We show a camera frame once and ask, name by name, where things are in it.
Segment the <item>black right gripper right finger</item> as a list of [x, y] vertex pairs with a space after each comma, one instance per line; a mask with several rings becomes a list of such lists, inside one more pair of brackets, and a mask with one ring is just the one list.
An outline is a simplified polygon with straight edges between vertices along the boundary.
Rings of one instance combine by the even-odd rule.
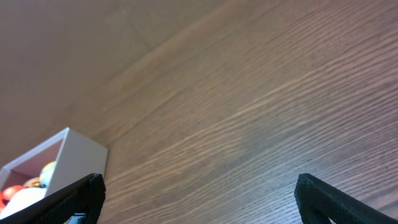
[[397, 224], [397, 220], [308, 173], [298, 176], [294, 196], [304, 224]]

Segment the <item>small orange round wheel toy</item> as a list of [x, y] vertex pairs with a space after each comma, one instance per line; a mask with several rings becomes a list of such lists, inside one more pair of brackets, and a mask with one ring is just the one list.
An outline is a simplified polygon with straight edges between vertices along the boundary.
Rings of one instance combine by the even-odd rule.
[[22, 186], [24, 188], [32, 188], [32, 187], [42, 188], [39, 177], [34, 177], [27, 180]]

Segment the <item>yellow ball with grey stripes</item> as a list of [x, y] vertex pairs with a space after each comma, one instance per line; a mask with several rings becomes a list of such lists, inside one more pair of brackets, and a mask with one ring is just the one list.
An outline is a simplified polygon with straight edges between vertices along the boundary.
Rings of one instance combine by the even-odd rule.
[[45, 165], [42, 170], [40, 171], [39, 179], [40, 179], [40, 185], [43, 188], [47, 188], [50, 184], [51, 178], [53, 176], [53, 173], [55, 171], [55, 166], [56, 162], [52, 161]]

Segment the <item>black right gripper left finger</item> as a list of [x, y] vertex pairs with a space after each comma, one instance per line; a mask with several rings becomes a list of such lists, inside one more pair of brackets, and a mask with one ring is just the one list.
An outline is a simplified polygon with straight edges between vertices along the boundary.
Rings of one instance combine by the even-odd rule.
[[101, 174], [92, 173], [1, 220], [1, 224], [96, 224], [106, 198]]

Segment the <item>white plush duck toy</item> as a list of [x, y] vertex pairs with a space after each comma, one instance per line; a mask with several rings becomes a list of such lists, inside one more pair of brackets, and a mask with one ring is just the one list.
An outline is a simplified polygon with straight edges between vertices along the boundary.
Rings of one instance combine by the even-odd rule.
[[27, 188], [18, 191], [7, 203], [1, 212], [1, 219], [7, 218], [16, 212], [19, 212], [45, 197], [47, 189], [45, 188]]

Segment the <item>orange rubber toy figure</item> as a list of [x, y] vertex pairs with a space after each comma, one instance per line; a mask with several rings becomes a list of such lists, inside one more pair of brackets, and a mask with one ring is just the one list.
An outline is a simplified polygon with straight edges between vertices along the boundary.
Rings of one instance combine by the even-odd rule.
[[1, 191], [1, 210], [3, 210], [8, 202], [11, 201], [11, 198], [22, 189], [24, 189], [22, 185], [13, 185]]

